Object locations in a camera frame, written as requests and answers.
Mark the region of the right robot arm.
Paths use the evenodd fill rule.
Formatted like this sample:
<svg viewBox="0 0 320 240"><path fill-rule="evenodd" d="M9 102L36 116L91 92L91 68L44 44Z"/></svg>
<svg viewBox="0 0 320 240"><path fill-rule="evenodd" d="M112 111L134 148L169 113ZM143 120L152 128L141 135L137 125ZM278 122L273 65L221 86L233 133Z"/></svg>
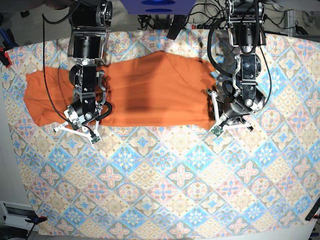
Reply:
<svg viewBox="0 0 320 240"><path fill-rule="evenodd" d="M104 46L109 39L113 5L108 0L77 0L69 7L68 14L60 20L44 23L60 24L68 20L71 25L67 55L76 64L69 72L73 85L73 102L67 106L63 119L73 130L85 127L92 121L99 122L108 113L101 113L107 90L102 83L104 71L98 70L103 58Z"/></svg>

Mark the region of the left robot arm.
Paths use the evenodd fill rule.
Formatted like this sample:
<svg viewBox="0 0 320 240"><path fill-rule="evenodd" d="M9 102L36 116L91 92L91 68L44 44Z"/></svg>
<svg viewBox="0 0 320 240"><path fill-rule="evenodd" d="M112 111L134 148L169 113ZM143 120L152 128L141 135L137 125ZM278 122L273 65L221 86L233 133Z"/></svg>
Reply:
<svg viewBox="0 0 320 240"><path fill-rule="evenodd" d="M225 94L223 102L218 101L217 92L207 90L213 104L213 128L250 128L244 116L261 111L270 99L258 90L257 83L261 60L256 49L266 44L264 13L265 5L259 0L227 0L225 15L211 24L207 38L207 57L220 74L229 78L222 83ZM214 31L223 22L226 23L230 45L240 50L240 53L234 56L236 68L233 73L223 70L212 54Z"/></svg>

